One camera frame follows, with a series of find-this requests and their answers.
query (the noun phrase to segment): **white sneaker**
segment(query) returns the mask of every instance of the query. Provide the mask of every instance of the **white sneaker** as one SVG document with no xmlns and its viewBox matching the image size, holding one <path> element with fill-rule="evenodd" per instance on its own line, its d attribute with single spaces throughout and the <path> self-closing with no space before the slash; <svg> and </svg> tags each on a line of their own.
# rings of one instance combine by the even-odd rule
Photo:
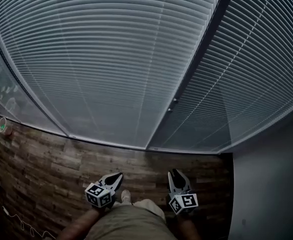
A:
<svg viewBox="0 0 293 240">
<path fill-rule="evenodd" d="M 130 191 L 125 189 L 121 193 L 122 203 L 130 203 L 131 204 L 131 194 Z"/>
</svg>

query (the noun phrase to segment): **wooden floor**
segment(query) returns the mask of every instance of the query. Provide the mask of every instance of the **wooden floor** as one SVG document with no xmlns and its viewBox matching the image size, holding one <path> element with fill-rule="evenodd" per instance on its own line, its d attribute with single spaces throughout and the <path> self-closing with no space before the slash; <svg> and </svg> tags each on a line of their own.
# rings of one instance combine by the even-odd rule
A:
<svg viewBox="0 0 293 240">
<path fill-rule="evenodd" d="M 203 239 L 227 239 L 233 203 L 231 155 L 221 159 L 134 151 L 12 124 L 10 137 L 0 134 L 0 240 L 32 238 L 30 227 L 22 231 L 19 219 L 6 216 L 2 205 L 37 231 L 56 236 L 90 208 L 85 187 L 112 172 L 124 174 L 120 190 L 130 190 L 133 201 L 152 199 L 174 228 L 174 216 L 166 206 L 167 173 L 173 168 L 182 170 L 196 190 L 199 210 L 194 221 Z"/>
</svg>

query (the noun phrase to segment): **khaki shorts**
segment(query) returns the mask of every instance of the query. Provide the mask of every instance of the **khaki shorts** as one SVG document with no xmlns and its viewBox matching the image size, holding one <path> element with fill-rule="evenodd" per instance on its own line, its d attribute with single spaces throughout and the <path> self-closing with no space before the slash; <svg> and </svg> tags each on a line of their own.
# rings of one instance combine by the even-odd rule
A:
<svg viewBox="0 0 293 240">
<path fill-rule="evenodd" d="M 131 202 L 115 202 L 113 206 L 117 207 L 117 206 L 132 206 L 132 205 L 136 206 L 136 207 L 147 209 L 151 213 L 153 213 L 155 215 L 158 215 L 164 221 L 166 221 L 165 213 L 163 212 L 163 210 L 159 206 L 157 206 L 155 204 L 155 202 L 153 202 L 150 199 L 144 199 L 142 201 L 138 201 L 138 202 L 135 202 L 135 203 L 131 203 Z"/>
</svg>

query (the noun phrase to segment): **gray wall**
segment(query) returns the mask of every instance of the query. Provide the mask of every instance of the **gray wall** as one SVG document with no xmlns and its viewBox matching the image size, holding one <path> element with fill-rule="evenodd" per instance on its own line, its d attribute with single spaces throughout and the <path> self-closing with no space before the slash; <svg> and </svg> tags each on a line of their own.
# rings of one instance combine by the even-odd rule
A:
<svg viewBox="0 0 293 240">
<path fill-rule="evenodd" d="M 233 153 L 229 240 L 293 240 L 293 121 Z"/>
</svg>

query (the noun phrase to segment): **white cable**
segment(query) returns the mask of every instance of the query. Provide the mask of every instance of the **white cable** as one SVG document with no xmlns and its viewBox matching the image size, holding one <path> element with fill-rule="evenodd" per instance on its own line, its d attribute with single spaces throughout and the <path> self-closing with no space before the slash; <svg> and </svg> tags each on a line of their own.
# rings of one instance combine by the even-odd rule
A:
<svg viewBox="0 0 293 240">
<path fill-rule="evenodd" d="M 15 214 L 13 216 L 11 216 L 8 212 L 8 210 L 2 206 L 4 212 L 6 215 L 8 215 L 9 217 L 13 218 L 15 216 L 18 217 L 18 219 L 20 220 L 20 227 L 21 227 L 21 230 L 24 231 L 25 230 L 25 225 L 28 225 L 30 227 L 30 235 L 34 238 L 35 237 L 35 232 L 43 239 L 43 237 L 45 236 L 46 233 L 48 233 L 53 239 L 56 239 L 53 235 L 50 234 L 50 232 L 48 231 L 44 231 L 43 234 L 41 235 L 38 231 L 35 230 L 35 228 L 33 228 L 30 224 L 26 223 L 25 221 L 23 221 L 22 219 L 20 219 L 20 217 Z"/>
</svg>

